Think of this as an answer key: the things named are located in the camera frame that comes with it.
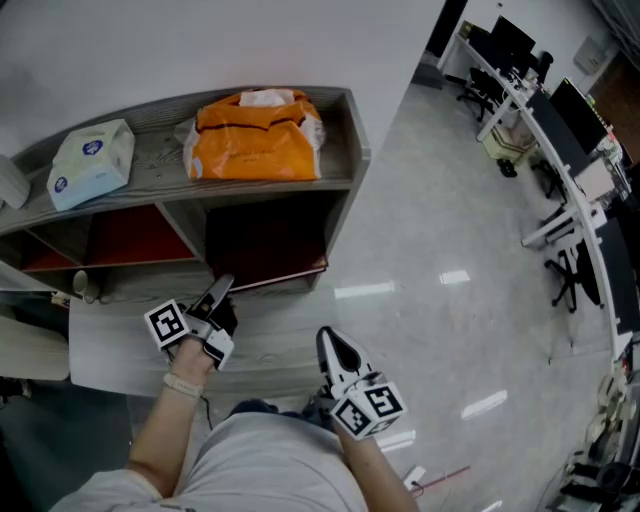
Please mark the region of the person's dark trousers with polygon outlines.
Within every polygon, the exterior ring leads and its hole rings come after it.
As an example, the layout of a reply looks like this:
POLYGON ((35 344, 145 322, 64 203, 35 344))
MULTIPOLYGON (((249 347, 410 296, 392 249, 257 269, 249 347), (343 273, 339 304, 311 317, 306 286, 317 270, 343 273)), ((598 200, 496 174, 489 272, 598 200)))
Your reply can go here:
POLYGON ((228 414, 231 417, 241 413, 265 413, 291 417, 307 422, 309 424, 323 428, 334 433, 331 417, 328 413, 322 412, 313 402, 309 401, 301 412, 281 411, 276 405, 270 404, 261 399, 244 400, 237 404, 228 414))

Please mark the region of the person's left hand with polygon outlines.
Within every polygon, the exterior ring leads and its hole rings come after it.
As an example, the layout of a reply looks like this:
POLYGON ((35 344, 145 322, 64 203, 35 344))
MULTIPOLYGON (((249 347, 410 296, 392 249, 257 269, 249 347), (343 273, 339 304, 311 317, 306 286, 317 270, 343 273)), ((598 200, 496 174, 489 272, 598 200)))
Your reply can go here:
POLYGON ((181 339, 170 365, 170 372, 191 385, 204 388, 214 360, 204 351, 201 340, 185 336, 181 339))

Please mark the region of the orange plastic bag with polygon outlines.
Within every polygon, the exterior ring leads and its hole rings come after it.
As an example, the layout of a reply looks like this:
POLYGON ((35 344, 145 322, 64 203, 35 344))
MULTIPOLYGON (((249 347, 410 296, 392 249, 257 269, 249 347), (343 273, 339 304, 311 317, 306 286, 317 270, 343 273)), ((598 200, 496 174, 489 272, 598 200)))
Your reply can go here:
POLYGON ((198 110, 183 164, 192 180, 315 181, 325 137, 306 93, 245 90, 198 110))

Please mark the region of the black office chair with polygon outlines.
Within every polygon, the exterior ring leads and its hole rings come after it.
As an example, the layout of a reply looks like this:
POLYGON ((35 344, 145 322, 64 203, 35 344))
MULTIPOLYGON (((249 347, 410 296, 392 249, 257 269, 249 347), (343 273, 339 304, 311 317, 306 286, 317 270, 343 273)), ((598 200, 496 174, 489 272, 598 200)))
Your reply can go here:
POLYGON ((601 302, 595 271, 585 240, 580 241, 576 245, 576 250, 577 256, 575 257, 575 270, 572 270, 566 250, 561 250, 558 252, 558 257, 564 263, 564 265, 561 265, 557 261, 551 259, 547 259, 544 261, 545 269, 554 270, 562 278, 561 289, 558 295, 551 300, 551 305, 553 307, 557 307, 561 299, 566 294, 569 294, 571 299, 569 312, 571 314, 577 311, 577 286, 582 287, 588 299, 594 305, 600 308, 604 307, 601 302))
POLYGON ((534 161, 530 165, 534 173, 543 177, 542 184, 545 185, 544 196, 546 199, 558 198, 562 205, 567 203, 564 182, 557 169, 546 159, 534 161))
POLYGON ((504 89, 500 83, 481 68, 471 67, 466 80, 446 74, 448 82, 461 85, 462 93, 456 97, 457 101, 474 103, 480 107, 476 120, 482 122, 486 113, 493 115, 504 101, 504 89))
POLYGON ((554 63, 553 56, 548 51, 542 51, 538 57, 535 71, 537 73, 537 83, 540 86, 545 84, 545 80, 551 65, 554 63))

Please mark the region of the beige cardboard box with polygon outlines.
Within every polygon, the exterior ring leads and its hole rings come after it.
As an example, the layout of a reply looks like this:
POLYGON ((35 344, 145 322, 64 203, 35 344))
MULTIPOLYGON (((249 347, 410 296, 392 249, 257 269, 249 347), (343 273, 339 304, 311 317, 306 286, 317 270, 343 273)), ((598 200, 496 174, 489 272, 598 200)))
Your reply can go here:
POLYGON ((603 160, 593 161, 574 178, 574 183, 589 203, 615 190, 611 174, 603 160))

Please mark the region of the person's left forearm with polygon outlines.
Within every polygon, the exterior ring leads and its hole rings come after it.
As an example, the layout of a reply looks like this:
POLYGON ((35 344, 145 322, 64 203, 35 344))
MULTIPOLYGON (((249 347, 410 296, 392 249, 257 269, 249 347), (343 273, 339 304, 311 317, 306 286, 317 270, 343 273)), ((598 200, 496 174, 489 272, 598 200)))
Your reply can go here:
POLYGON ((126 468, 144 477, 162 498, 179 482, 200 399, 164 387, 133 441, 126 468))

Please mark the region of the person's white shirt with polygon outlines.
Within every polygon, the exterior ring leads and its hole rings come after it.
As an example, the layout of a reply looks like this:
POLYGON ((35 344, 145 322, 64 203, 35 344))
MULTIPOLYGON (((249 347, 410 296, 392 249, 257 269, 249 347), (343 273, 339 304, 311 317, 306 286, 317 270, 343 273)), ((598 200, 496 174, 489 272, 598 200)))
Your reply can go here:
POLYGON ((99 472, 50 512, 368 512, 337 436, 289 416, 240 413, 206 438, 168 498, 132 470, 99 472))

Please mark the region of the beige wristband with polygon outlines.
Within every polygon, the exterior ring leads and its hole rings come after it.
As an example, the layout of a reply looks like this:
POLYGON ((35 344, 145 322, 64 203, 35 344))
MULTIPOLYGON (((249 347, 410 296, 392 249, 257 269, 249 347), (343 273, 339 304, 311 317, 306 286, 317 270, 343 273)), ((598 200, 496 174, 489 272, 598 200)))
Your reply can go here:
POLYGON ((168 389, 194 399, 202 397, 202 386, 191 384, 173 373, 164 374, 163 385, 168 389))

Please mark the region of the person's right forearm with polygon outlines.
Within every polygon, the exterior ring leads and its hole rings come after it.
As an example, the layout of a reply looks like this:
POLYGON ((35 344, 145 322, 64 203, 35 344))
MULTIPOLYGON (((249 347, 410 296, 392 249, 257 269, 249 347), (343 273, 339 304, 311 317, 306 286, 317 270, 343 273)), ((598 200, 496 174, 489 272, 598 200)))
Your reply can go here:
POLYGON ((340 425, 335 431, 369 512, 420 512, 374 438, 355 440, 340 425))

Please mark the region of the pale yellow storage box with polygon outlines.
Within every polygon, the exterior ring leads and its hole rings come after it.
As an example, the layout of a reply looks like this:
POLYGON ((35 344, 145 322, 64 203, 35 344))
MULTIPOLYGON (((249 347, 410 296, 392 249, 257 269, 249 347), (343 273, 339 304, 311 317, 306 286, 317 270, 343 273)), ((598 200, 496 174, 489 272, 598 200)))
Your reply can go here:
POLYGON ((517 163, 536 146, 536 141, 518 143, 511 138, 508 129, 498 124, 481 141, 488 156, 494 160, 507 160, 517 163))

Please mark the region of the long white office desk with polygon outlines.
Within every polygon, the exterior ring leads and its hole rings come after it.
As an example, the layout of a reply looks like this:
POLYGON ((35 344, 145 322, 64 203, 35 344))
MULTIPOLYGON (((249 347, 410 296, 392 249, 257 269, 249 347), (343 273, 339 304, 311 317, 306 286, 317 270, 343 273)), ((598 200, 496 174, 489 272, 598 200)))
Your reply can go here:
POLYGON ((468 40, 460 35, 456 34, 454 36, 454 43, 451 48, 453 50, 457 48, 464 50, 478 65, 499 81, 501 87, 507 94, 507 99, 502 102, 492 117, 484 124, 483 128, 476 135, 476 139, 479 142, 483 141, 487 135, 490 134, 491 129, 497 125, 498 121, 506 113, 508 107, 511 104, 516 104, 519 107, 522 118, 534 135, 545 156, 556 166, 566 187, 569 204, 565 207, 565 212, 556 220, 547 223, 545 226, 523 238, 521 244, 523 246, 529 246, 537 242, 553 229, 559 227, 561 223, 569 219, 581 225, 583 237, 594 269, 598 291, 603 303, 602 309, 607 317, 612 361, 617 362, 623 355, 624 349, 627 348, 631 342, 633 333, 630 331, 620 333, 618 331, 619 319, 615 313, 614 296, 603 253, 605 241, 597 234, 597 231, 605 226, 606 216, 604 210, 599 205, 591 204, 585 194, 579 190, 573 177, 570 175, 570 167, 563 163, 552 141, 540 125, 539 120, 542 118, 543 109, 533 106, 536 96, 534 94, 526 95, 522 90, 516 89, 507 79, 500 75, 498 69, 492 67, 489 62, 469 44, 468 40))

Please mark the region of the pale blue tissue pack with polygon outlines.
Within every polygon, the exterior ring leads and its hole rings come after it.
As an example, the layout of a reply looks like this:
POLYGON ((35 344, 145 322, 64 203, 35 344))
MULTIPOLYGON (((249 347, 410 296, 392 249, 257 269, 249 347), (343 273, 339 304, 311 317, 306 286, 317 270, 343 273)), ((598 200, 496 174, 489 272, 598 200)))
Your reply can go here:
POLYGON ((123 119, 70 132, 47 180, 54 208, 70 210, 128 184, 135 136, 123 119))

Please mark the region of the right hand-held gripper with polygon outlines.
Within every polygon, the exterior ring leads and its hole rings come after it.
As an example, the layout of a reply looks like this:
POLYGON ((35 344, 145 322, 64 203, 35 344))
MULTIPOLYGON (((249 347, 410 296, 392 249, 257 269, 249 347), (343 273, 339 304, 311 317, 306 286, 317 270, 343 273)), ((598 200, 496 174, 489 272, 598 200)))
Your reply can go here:
POLYGON ((313 403, 354 440, 387 430, 407 413, 396 384, 374 368, 368 353, 349 335, 333 327, 321 327, 316 348, 327 385, 345 389, 332 395, 323 386, 313 403))

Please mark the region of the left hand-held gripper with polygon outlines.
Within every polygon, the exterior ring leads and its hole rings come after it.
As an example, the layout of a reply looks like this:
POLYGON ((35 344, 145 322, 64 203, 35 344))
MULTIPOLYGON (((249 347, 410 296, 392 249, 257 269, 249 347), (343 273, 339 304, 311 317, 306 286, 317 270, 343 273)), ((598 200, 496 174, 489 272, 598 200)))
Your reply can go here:
POLYGON ((197 337, 204 351, 222 369, 235 344, 232 337, 238 326, 231 299, 226 297, 234 282, 232 274, 223 274, 191 305, 182 310, 171 299, 144 315, 146 325, 160 350, 178 344, 185 336, 197 337))

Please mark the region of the grey wooden shelf cabinet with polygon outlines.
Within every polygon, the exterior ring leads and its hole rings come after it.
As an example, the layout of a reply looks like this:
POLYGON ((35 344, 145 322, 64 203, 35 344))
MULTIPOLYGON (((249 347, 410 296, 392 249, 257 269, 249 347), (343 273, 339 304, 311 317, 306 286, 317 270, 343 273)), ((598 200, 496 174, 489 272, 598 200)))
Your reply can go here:
POLYGON ((161 302, 193 296, 219 273, 236 290, 315 282, 371 160, 352 93, 310 88, 326 130, 315 181, 195 181, 175 127, 221 98, 194 93, 122 109, 136 138, 129 182, 66 212, 46 182, 63 133, 14 157, 31 191, 0 208, 0 290, 70 293, 83 270, 105 295, 161 302))

